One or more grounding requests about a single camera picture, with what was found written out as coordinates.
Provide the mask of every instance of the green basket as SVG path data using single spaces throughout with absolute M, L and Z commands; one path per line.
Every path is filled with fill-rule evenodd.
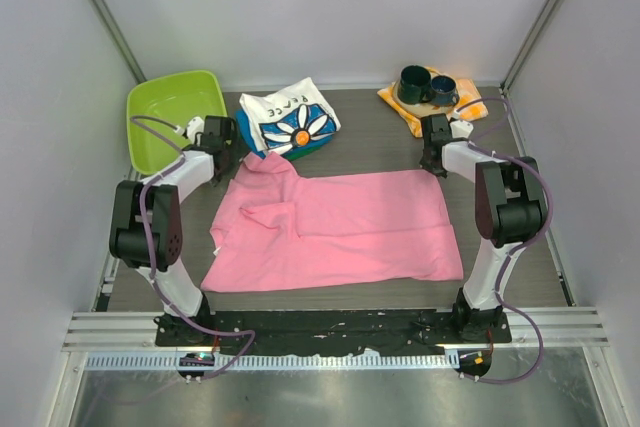
M 178 153 L 160 139 L 129 122 L 133 115 L 159 117 L 185 127 L 193 117 L 227 116 L 218 79 L 206 70 L 167 75 L 137 85 L 127 98 L 127 138 L 131 164 L 143 175 L 164 169 L 178 158 Z M 189 142 L 169 127 L 157 122 L 141 121 L 180 147 Z

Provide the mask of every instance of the orange patterned napkin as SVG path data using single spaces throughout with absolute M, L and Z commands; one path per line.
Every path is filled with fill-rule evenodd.
M 431 67 L 426 68 L 431 72 L 432 76 L 440 74 L 436 69 Z M 396 96 L 395 82 L 389 87 L 379 90 L 378 95 L 382 97 L 384 101 L 393 108 L 393 110 L 400 114 L 400 117 L 405 120 L 414 137 L 422 137 L 420 117 L 440 113 L 446 113 L 450 117 L 451 112 L 455 107 L 463 106 L 472 100 L 480 98 L 480 92 L 478 92 L 478 89 L 472 80 L 455 79 L 455 81 L 458 88 L 458 94 L 460 94 L 460 101 L 454 107 L 437 107 L 427 103 L 417 105 L 404 104 Z M 464 120 L 472 121 L 481 119 L 487 115 L 489 115 L 487 107 L 482 102 L 478 102 L 477 104 L 473 104 L 472 106 L 464 109 L 464 111 L 461 112 L 460 117 Z

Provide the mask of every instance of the orange flower center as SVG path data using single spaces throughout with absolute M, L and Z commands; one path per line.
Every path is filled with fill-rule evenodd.
M 296 144 L 300 146 L 307 145 L 310 140 L 311 137 L 309 136 L 309 132 L 306 130 L 301 130 L 296 134 Z

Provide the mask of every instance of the white flower petal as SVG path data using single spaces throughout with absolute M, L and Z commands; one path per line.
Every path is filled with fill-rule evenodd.
M 330 135 L 333 135 L 333 134 L 312 135 L 312 136 L 311 136 L 311 140 L 320 140 L 320 139 L 324 139 L 325 137 L 329 137 Z
M 289 134 L 270 134 L 265 132 L 263 137 L 273 142 L 291 142 L 291 136 Z
M 287 134 L 291 134 L 294 130 L 296 130 L 286 122 L 278 122 L 276 124 L 276 127 L 278 127 L 281 131 L 286 132 Z
M 293 144 L 279 145 L 275 149 L 271 149 L 271 152 L 275 152 L 276 154 L 282 155 L 289 152 L 293 149 Z
M 307 131 L 311 135 L 313 135 L 316 132 L 318 132 L 319 130 L 321 130 L 322 127 L 324 127 L 328 121 L 329 121 L 329 116 L 327 114 L 321 115 L 316 120 L 311 122 L 311 124 L 309 125 L 309 128 L 307 129 Z
M 307 125 L 307 112 L 308 107 L 305 104 L 301 104 L 298 108 L 298 127 L 304 129 Z

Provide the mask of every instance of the blue mug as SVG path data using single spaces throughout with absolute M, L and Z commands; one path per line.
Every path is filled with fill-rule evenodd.
M 460 95 L 456 86 L 456 81 L 446 75 L 437 75 L 431 79 L 431 100 L 432 105 L 438 107 L 451 107 L 460 102 Z

